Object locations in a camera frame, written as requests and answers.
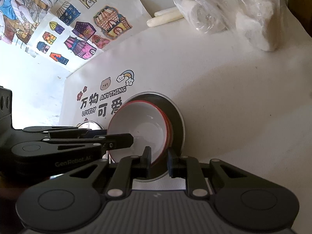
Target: paper poster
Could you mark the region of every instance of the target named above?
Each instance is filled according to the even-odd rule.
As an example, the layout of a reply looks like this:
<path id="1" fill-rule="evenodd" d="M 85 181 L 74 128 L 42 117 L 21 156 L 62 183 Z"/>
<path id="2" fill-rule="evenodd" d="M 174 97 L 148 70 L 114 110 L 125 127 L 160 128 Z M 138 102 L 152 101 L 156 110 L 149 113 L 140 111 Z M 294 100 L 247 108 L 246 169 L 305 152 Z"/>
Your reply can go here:
<path id="1" fill-rule="evenodd" d="M 28 44 L 74 72 L 147 29 L 150 18 L 140 0 L 58 0 Z"/>
<path id="2" fill-rule="evenodd" d="M 57 0 L 0 0 L 0 40 L 26 49 Z"/>

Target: white bowl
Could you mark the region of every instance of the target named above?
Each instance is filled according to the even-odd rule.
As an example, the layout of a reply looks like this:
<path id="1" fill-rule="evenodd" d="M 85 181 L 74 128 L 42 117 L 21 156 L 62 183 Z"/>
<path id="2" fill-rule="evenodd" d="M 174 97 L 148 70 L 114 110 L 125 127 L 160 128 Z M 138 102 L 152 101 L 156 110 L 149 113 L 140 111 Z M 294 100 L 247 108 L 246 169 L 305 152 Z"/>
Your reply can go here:
<path id="1" fill-rule="evenodd" d="M 133 101 L 122 106 L 113 116 L 107 134 L 130 133 L 134 143 L 130 148 L 111 150 L 110 156 L 115 162 L 123 157 L 141 156 L 145 147 L 152 148 L 152 160 L 164 152 L 168 141 L 168 125 L 163 112 L 147 101 Z"/>

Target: cloud sticker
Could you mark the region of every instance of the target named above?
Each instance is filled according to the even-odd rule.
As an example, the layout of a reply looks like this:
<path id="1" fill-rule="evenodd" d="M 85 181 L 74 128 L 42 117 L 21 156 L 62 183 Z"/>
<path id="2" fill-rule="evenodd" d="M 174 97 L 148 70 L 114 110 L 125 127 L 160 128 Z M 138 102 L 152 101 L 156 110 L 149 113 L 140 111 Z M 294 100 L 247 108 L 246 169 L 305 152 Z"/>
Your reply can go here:
<path id="1" fill-rule="evenodd" d="M 126 86 L 132 86 L 134 82 L 134 79 L 129 78 L 128 80 L 126 80 Z"/>
<path id="2" fill-rule="evenodd" d="M 119 75 L 119 76 L 117 77 L 117 79 L 116 79 L 116 81 L 117 81 L 118 83 L 121 83 L 123 80 L 124 80 L 124 75 L 123 75 L 123 74 L 122 74 L 122 75 Z"/>

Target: white towel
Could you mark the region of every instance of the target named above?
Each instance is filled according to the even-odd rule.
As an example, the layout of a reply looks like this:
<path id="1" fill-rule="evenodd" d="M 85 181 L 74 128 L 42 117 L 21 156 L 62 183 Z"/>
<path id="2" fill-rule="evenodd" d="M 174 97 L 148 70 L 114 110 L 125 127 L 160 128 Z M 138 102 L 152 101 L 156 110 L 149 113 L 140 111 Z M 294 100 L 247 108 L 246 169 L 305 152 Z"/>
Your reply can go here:
<path id="1" fill-rule="evenodd" d="M 224 25 L 211 14 L 210 9 L 194 0 L 182 0 L 177 7 L 185 19 L 201 32 L 215 33 L 224 29 Z"/>

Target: plastic bag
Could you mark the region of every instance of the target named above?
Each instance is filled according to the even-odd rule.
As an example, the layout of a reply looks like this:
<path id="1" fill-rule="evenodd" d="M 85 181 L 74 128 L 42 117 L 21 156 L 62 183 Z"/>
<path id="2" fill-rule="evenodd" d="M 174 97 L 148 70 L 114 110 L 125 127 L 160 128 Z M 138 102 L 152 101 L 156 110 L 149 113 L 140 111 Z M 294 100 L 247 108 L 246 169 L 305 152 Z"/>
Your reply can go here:
<path id="1" fill-rule="evenodd" d="M 280 0 L 174 0 L 197 30 L 214 33 L 235 30 L 255 47 L 274 51 L 281 39 Z"/>

